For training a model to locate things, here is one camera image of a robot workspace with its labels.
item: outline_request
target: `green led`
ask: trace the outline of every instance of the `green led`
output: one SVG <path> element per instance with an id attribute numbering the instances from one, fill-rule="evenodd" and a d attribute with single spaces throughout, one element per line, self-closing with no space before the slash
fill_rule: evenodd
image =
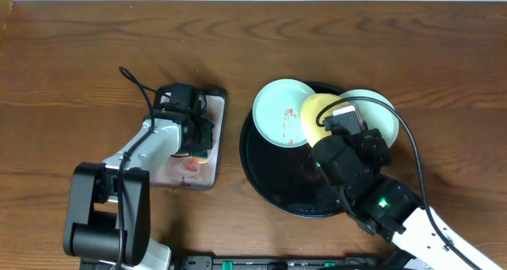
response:
<path id="1" fill-rule="evenodd" d="M 380 199 L 379 206 L 380 207 L 389 207 L 389 204 L 387 203 L 386 198 Z"/>

